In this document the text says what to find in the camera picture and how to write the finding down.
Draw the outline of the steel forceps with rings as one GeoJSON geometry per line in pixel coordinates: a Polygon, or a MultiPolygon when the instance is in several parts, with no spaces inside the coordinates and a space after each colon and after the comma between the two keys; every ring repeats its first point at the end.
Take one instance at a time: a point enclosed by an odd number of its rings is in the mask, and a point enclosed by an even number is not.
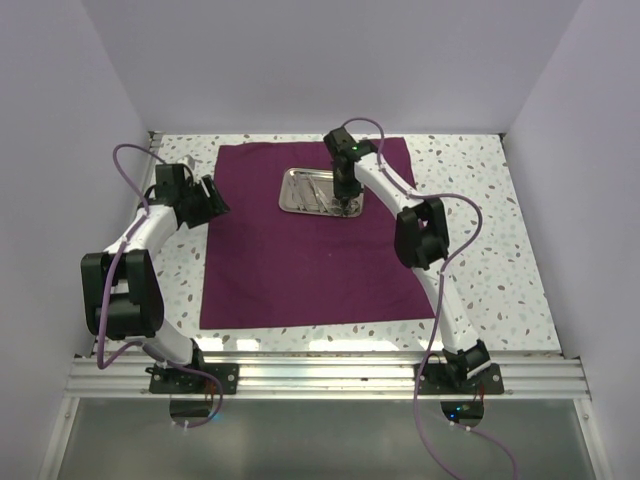
{"type": "Polygon", "coordinates": [[[339,215],[341,212],[341,207],[335,198],[327,198],[325,200],[325,206],[327,212],[331,215],[339,215]]]}

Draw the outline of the steel surgical scissors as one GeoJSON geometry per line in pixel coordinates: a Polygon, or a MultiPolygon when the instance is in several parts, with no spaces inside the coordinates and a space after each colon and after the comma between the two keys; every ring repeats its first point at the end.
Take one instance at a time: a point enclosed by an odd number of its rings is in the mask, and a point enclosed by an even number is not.
{"type": "Polygon", "coordinates": [[[340,212],[339,215],[337,215],[339,217],[349,218],[349,217],[358,216],[360,214],[360,211],[358,212],[357,215],[350,215],[349,214],[349,201],[346,201],[346,204],[344,206],[340,205],[340,207],[341,207],[341,212],[340,212]]]}

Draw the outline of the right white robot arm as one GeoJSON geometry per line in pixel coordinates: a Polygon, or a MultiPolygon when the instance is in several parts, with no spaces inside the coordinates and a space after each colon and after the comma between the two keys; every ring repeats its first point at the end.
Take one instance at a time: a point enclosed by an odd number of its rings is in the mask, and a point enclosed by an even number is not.
{"type": "Polygon", "coordinates": [[[411,187],[369,142],[332,149],[330,156],[337,199],[351,199],[367,188],[395,217],[396,256],[416,276],[435,311],[447,384],[457,392],[470,391],[491,360],[457,290],[445,283],[453,255],[442,198],[411,187]]]}

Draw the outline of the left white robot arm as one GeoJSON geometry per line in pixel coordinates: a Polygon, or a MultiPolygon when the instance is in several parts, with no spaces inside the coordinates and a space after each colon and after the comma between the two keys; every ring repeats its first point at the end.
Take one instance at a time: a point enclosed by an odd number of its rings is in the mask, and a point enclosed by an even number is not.
{"type": "Polygon", "coordinates": [[[126,231],[104,250],[81,259],[86,323],[96,337],[96,363],[104,370],[136,347],[185,392],[201,390],[208,379],[196,342],[165,317],[154,259],[185,226],[209,223],[230,211],[213,178],[195,181],[179,173],[156,182],[153,197],[143,194],[126,231]]]}

